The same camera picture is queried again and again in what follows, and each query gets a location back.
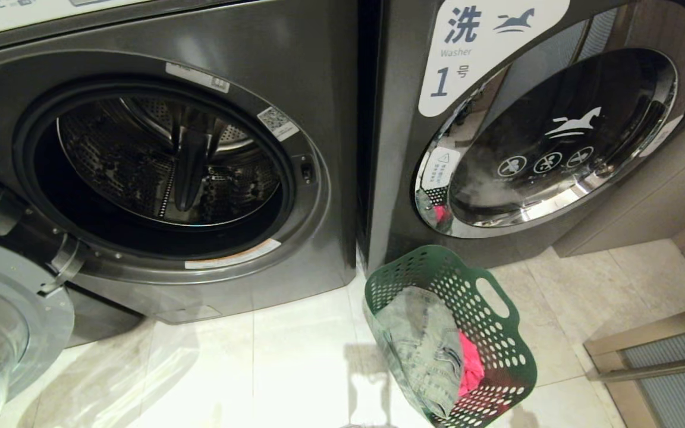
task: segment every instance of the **qr code sticker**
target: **qr code sticker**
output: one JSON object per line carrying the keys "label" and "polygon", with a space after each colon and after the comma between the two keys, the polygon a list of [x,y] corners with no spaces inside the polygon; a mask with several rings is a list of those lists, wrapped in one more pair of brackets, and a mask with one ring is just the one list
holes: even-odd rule
{"label": "qr code sticker", "polygon": [[271,107],[264,109],[258,114],[258,119],[271,131],[272,134],[279,140],[284,141],[290,136],[293,136],[300,129],[297,125],[286,117],[281,111]]}

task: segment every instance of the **basket handle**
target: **basket handle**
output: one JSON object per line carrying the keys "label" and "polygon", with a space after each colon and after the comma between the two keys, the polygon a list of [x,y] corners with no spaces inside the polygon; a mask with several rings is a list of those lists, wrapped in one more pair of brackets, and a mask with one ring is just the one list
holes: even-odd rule
{"label": "basket handle", "polygon": [[520,326],[520,312],[517,311],[517,307],[514,306],[514,303],[512,303],[511,299],[509,298],[508,295],[506,295],[506,292],[501,288],[500,285],[498,285],[498,281],[495,280],[495,277],[493,277],[493,274],[488,272],[487,270],[484,269],[473,269],[473,273],[475,274],[475,288],[477,288],[477,280],[480,278],[483,278],[488,282],[488,284],[493,287],[493,291],[498,295],[499,298],[503,301],[504,304],[506,304],[506,308],[509,309],[509,316],[506,317],[506,320],[510,323],[513,323],[514,328],[519,328]]}

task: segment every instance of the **number 1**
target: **number 1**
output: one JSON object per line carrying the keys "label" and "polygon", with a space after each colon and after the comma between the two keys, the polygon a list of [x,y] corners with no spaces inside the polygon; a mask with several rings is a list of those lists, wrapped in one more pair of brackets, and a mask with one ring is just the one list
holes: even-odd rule
{"label": "number 1", "polygon": [[445,78],[448,77],[448,67],[441,68],[440,70],[438,70],[438,74],[440,75],[438,91],[435,92],[435,94],[430,94],[430,97],[445,97],[446,95],[448,95],[447,92],[443,92],[443,89],[445,87]]}

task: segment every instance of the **horse logo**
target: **horse logo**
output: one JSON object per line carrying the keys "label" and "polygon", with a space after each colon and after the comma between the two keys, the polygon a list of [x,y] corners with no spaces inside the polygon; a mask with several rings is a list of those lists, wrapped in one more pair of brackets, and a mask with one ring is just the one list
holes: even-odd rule
{"label": "horse logo", "polygon": [[494,28],[497,33],[519,33],[524,32],[523,27],[530,28],[530,24],[527,23],[527,19],[531,16],[535,16],[535,8],[527,9],[524,14],[519,17],[509,17],[509,15],[499,15],[500,19],[506,19],[503,24]]}
{"label": "horse logo", "polygon": [[559,128],[555,130],[550,130],[546,133],[549,138],[562,138],[566,136],[582,136],[586,130],[592,130],[593,126],[590,124],[590,120],[595,117],[600,116],[601,107],[592,109],[586,113],[580,119],[568,119],[566,117],[557,117],[557,119],[552,119],[552,122],[564,122]]}

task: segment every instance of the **sticker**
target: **sticker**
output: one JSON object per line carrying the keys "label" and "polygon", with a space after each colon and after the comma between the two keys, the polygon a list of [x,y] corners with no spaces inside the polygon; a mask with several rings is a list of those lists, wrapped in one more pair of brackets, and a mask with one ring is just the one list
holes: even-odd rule
{"label": "sticker", "polygon": [[524,156],[512,156],[498,165],[498,175],[511,177],[517,175],[527,165],[527,158]]}
{"label": "sticker", "polygon": [[446,187],[451,182],[461,154],[445,147],[435,147],[427,160],[425,173],[422,174],[422,189],[432,190]]}
{"label": "sticker", "polygon": [[446,0],[438,11],[419,96],[435,117],[511,54],[565,16],[569,0]]}
{"label": "sticker", "polygon": [[581,165],[581,163],[585,162],[591,155],[593,154],[593,147],[588,146],[580,149],[578,152],[575,152],[570,158],[567,160],[567,167],[572,168],[576,167],[578,165]]}
{"label": "sticker", "polygon": [[238,265],[239,263],[244,263],[256,259],[264,254],[269,254],[270,252],[278,249],[282,243],[279,241],[274,241],[274,239],[268,239],[263,242],[263,244],[258,244],[252,247],[250,250],[242,251],[231,256],[221,257],[218,259],[209,260],[188,260],[184,262],[185,269],[212,269],[212,268],[224,268],[225,266]]}
{"label": "sticker", "polygon": [[268,128],[279,141],[285,141],[285,139],[290,138],[300,130],[289,117],[286,117],[285,114],[272,106],[258,113],[258,119],[266,125],[266,128]]}
{"label": "sticker", "polygon": [[671,133],[673,133],[676,127],[678,127],[678,124],[680,124],[681,120],[683,120],[683,114],[671,120],[670,122],[667,122],[665,126],[660,130],[660,132],[657,133],[657,136],[655,137],[655,139],[652,140],[649,146],[647,146],[643,152],[639,153],[639,157],[645,158],[653,154],[654,151],[657,150],[657,148],[660,146],[660,144],[663,144],[666,141],[666,139],[668,139],[668,137],[671,135]]}
{"label": "sticker", "polygon": [[560,162],[562,162],[562,153],[549,153],[541,159],[538,159],[538,162],[535,163],[535,167],[533,167],[533,172],[535,172],[536,174],[547,173],[552,169],[556,168],[557,165],[560,164]]}
{"label": "sticker", "polygon": [[568,119],[567,117],[557,117],[557,119],[551,119],[552,122],[557,124],[558,122],[564,122],[557,129],[550,130],[546,133],[550,136],[549,139],[562,138],[566,136],[582,136],[587,130],[592,130],[593,126],[590,124],[592,119],[601,116],[601,107],[593,108],[588,113],[584,114],[580,119]]}
{"label": "sticker", "polygon": [[0,0],[0,32],[148,0]]}
{"label": "sticker", "polygon": [[202,71],[194,70],[193,68],[185,67],[183,65],[165,63],[165,72],[169,75],[174,75],[182,79],[193,81],[202,86],[211,87],[211,89],[219,90],[224,94],[229,92],[231,84],[222,78],[203,73]]}

